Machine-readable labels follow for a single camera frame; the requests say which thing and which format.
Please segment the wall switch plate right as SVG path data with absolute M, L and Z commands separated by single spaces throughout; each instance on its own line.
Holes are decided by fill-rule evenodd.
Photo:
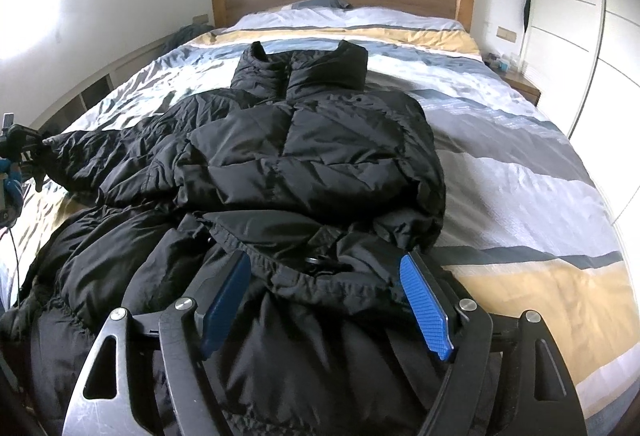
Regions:
M 503 28 L 503 27 L 498 27 L 497 28 L 496 36 L 499 39 L 506 40 L 506 41 L 509 41 L 509 42 L 515 42 L 516 38 L 518 37 L 518 35 L 516 34 L 515 31 L 512 31 L 510 29 L 506 29 L 506 28 Z

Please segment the white wardrobe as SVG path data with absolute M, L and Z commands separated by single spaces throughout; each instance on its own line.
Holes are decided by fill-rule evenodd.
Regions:
M 639 0 L 530 0 L 524 71 L 639 263 Z

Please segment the wall switch plate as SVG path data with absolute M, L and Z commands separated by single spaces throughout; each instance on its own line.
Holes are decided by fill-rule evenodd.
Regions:
M 506 40 L 506 41 L 509 41 L 509 42 L 515 42 L 516 38 L 518 37 L 518 35 L 516 34 L 515 31 L 512 31 L 510 29 L 506 29 L 506 28 L 503 28 L 503 27 L 498 27 L 497 28 L 496 36 L 499 39 Z
M 192 18 L 192 22 L 194 24 L 199 24 L 199 25 L 204 25 L 208 23 L 208 15 L 207 14 L 201 14 L 198 16 L 194 16 Z

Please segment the striped duvet cover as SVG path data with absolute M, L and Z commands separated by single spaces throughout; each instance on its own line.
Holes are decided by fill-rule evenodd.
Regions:
M 538 312 L 570 372 L 584 435 L 637 434 L 639 312 L 605 202 L 568 138 L 483 63 L 458 22 L 380 8 L 248 15 L 153 60 L 58 135 L 129 129 L 183 98 L 228 88 L 253 44 L 278 54 L 332 52 L 344 41 L 367 52 L 366 88 L 413 98 L 433 133 L 445 184 L 442 229 L 430 249 L 405 255 L 418 251 L 449 271 L 489 314 Z M 42 144 L 58 136 L 40 135 Z M 32 178 L 24 183 L 22 214 L 11 228 L 1 227 L 1 320 L 22 304 L 27 274 L 58 227 L 93 206 L 44 173 L 40 191 Z M 442 369 L 427 416 L 448 366 L 427 348 L 402 294 L 428 356 Z M 162 356 L 140 360 L 153 386 L 157 435 L 183 435 Z M 489 358 L 465 435 L 489 435 L 500 360 Z M 2 346 L 1 411 L 3 434 L 52 435 Z M 423 435 L 422 424 L 413 435 Z

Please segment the black puffer jacket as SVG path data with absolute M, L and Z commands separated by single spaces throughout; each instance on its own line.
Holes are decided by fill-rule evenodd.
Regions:
M 205 365 L 238 435 L 412 435 L 442 369 L 398 264 L 442 229 L 433 133 L 406 94 L 364 85 L 367 52 L 245 50 L 228 88 L 119 131 L 44 141 L 47 175 L 93 206 L 27 274 L 1 346 L 43 428 L 61 433 L 108 314 L 149 314 L 234 251 L 252 282 Z

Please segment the low white shelf unit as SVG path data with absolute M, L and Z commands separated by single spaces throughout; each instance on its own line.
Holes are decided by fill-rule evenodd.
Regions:
M 91 74 L 60 97 L 32 123 L 39 131 L 60 132 L 99 103 L 109 92 L 162 55 L 169 37 L 160 37 Z

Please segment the grey blue pillow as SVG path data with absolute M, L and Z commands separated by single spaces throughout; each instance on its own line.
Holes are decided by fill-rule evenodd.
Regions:
M 350 10 L 352 4 L 346 0 L 301 0 L 290 4 L 292 10 L 300 10 L 301 8 L 337 8 L 338 10 Z

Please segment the wall switch plate left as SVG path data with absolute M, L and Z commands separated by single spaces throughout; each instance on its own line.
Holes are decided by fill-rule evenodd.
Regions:
M 208 15 L 207 14 L 201 14 L 198 16 L 194 16 L 192 18 L 192 22 L 194 24 L 199 24 L 199 25 L 204 25 L 208 23 Z

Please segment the items on nightstand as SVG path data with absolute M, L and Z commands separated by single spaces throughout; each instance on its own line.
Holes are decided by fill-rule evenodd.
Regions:
M 516 53 L 497 54 L 487 52 L 483 55 L 483 60 L 490 69 L 498 72 L 498 74 L 508 74 L 509 72 L 521 74 L 525 67 L 524 59 Z

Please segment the wooden nightstand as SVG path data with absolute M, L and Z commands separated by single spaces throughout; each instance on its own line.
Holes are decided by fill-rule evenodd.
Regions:
M 538 106 L 541 92 L 528 81 L 523 74 L 519 74 L 516 71 L 499 72 L 498 76 L 509 84 L 514 91 L 520 93 L 530 104 Z

